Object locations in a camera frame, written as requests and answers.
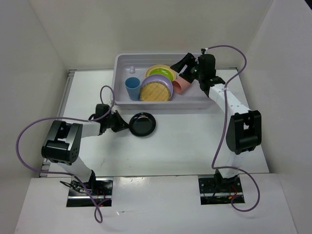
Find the orange plastic plate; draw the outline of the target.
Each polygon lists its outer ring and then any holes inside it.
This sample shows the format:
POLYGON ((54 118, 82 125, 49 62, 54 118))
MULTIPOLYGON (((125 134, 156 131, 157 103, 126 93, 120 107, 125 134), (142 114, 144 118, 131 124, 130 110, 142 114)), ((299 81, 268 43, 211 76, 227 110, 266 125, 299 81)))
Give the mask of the orange plastic plate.
POLYGON ((169 66, 164 65, 164 64, 157 64, 157 65, 153 65, 153 66, 149 67, 149 68, 146 70, 146 72, 145 72, 145 78, 147 78, 148 76, 150 76, 149 73, 150 73, 151 70, 153 70, 153 69, 155 69, 155 68, 160 68, 160 67, 166 68, 166 69, 168 69, 168 70, 172 73, 173 78, 172 78, 172 79, 169 79, 171 82, 172 82, 173 80, 176 79, 176 72, 173 71, 169 66))

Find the blue plastic cup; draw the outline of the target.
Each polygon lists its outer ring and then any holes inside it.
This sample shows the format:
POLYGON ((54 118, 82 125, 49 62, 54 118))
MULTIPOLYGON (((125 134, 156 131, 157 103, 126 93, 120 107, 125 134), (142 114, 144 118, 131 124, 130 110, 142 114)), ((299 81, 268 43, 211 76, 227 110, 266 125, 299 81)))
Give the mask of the blue plastic cup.
POLYGON ((125 87, 131 100, 137 101, 140 93, 140 80, 136 77, 127 78, 125 87))

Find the green plastic plate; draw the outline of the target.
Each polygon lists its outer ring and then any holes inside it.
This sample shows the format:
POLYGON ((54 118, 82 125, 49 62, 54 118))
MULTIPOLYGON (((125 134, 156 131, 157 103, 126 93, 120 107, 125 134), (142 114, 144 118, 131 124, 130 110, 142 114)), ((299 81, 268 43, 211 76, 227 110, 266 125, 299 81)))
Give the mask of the green plastic plate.
POLYGON ((155 69, 151 70, 149 73, 149 75, 156 75, 156 74, 163 75, 163 76, 167 77, 168 79, 173 78, 172 73, 168 69, 162 68, 162 67, 155 68, 155 69))

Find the woven bamboo plate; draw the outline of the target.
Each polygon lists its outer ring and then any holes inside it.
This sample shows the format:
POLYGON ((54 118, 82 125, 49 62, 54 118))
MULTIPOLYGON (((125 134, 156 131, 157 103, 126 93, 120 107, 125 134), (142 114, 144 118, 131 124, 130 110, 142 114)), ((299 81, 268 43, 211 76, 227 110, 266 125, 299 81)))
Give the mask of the woven bamboo plate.
POLYGON ((169 88, 158 81, 145 84, 139 94, 141 101, 169 101, 170 96, 169 88))

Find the pink plastic cup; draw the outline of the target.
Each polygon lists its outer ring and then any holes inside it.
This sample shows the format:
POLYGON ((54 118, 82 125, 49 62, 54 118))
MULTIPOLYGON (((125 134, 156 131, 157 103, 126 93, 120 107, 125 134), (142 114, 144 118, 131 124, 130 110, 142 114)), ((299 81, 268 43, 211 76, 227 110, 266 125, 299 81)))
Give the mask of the pink plastic cup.
POLYGON ((191 83, 186 81, 184 78, 178 77, 172 81, 172 85, 174 92, 181 94, 191 85, 191 83))

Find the purple plastic plate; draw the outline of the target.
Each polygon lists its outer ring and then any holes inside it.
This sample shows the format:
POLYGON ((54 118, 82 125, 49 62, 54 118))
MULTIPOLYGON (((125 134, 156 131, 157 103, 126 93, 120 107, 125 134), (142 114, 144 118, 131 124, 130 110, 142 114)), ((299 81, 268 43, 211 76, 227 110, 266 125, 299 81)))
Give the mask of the purple plastic plate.
POLYGON ((142 82, 142 84, 141 84, 141 88, 142 88, 145 84, 147 84, 147 83, 149 83, 149 82, 153 82, 153 81, 158 81, 158 82, 161 82, 161 83, 165 84, 165 85, 169 88, 169 90, 170 90, 170 93, 171 93, 170 99, 171 99, 171 97, 172 97, 172 95, 173 95, 173 85, 172 85, 172 82, 171 82, 168 78, 166 78, 165 76, 163 76, 163 75, 150 75, 150 76, 148 76, 147 78, 145 78, 145 79, 143 80, 143 82, 142 82))

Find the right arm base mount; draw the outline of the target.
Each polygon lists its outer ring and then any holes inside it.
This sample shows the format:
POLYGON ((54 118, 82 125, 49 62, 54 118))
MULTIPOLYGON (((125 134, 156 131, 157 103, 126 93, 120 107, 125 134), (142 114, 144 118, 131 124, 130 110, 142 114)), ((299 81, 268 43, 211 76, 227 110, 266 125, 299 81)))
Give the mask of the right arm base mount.
POLYGON ((234 182, 217 185, 216 179, 212 176, 200 176, 198 178, 200 203, 201 205, 219 205, 233 203, 245 203, 240 178, 234 182))

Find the black glossy plate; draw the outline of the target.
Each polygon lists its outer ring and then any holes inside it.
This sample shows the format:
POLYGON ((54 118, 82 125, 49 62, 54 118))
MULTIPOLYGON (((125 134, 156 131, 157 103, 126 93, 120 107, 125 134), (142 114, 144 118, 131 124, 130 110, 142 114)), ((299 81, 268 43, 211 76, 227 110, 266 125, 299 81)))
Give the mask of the black glossy plate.
POLYGON ((147 137, 156 129, 155 117, 147 112, 135 114, 129 122, 130 132, 137 137, 147 137))

